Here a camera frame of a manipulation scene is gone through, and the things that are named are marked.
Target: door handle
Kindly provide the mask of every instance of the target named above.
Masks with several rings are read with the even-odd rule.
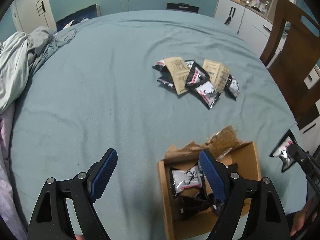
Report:
[[[266,29],[268,32],[271,33],[271,30],[269,30],[267,27],[263,26],[264,29]]]
[[[37,5],[38,2],[36,2],[36,6],[37,6],[38,15],[40,16],[40,15],[45,13],[45,7],[44,7],[43,1],[41,1],[41,5],[40,6]]]
[[[304,132],[302,132],[302,134],[306,133],[307,131],[311,130],[312,128],[314,128],[316,126],[316,123],[312,126],[310,126],[308,129],[306,129]]]
[[[233,9],[233,7],[231,7],[231,10],[229,12],[229,17],[227,18],[226,22],[224,23],[225,25],[229,25],[229,23],[231,22],[232,9]]]

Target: finger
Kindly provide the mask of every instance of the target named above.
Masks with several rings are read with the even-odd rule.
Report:
[[[304,221],[306,220],[306,213],[303,212],[297,221],[297,231],[301,230],[304,225]]]
[[[303,227],[305,218],[306,218],[306,213],[303,211],[299,211],[295,214],[293,218],[293,225],[290,232],[291,236],[293,236],[297,231],[299,231]]]
[[[318,215],[318,212],[314,212],[314,214],[312,215],[312,218],[311,218],[312,222],[316,219],[317,215]]]
[[[291,229],[290,236],[294,236],[296,234],[296,232],[297,232],[297,230]]]
[[[313,202],[313,198],[310,198],[308,201],[307,201],[307,203],[304,205],[304,207],[303,207],[303,211],[305,211],[305,212],[308,212],[308,210],[309,210],[309,208],[311,207],[311,205],[312,205],[312,202]]]

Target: gray blanket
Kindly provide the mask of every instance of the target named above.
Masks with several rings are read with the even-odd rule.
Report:
[[[44,62],[75,36],[75,30],[54,37],[54,31],[40,26],[30,34],[16,32],[0,51],[0,114],[17,99]]]

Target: bed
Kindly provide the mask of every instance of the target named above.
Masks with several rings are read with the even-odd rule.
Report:
[[[16,100],[11,169],[27,222],[47,178],[71,179],[111,147],[118,165],[94,204],[105,230],[111,239],[165,239],[156,163],[169,146],[203,143],[229,124],[240,139],[256,142],[262,175],[273,181],[285,212],[303,207],[301,168],[281,174],[281,161],[269,157],[288,129],[301,145],[294,117],[262,62],[227,26],[186,12],[136,11],[70,28],[76,29],[74,39]],[[193,95],[165,89],[151,68],[164,57],[223,62],[240,84],[237,100],[223,93],[209,111]],[[69,213],[80,234],[74,210]]]

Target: white cabinet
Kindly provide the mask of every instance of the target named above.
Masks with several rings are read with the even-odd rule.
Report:
[[[231,20],[228,26],[237,32],[241,24],[243,13],[244,7],[242,5],[231,0],[218,0],[214,18],[225,23],[230,15]]]
[[[270,36],[268,30],[271,29],[272,24],[269,21],[250,9],[245,9],[239,29],[239,36],[248,44],[248,48],[259,57],[268,42]]]
[[[303,149],[313,155],[320,145],[320,116],[300,130]]]
[[[319,79],[319,75],[316,70],[313,68],[310,74],[304,80],[305,84],[307,85],[308,89],[310,89]]]

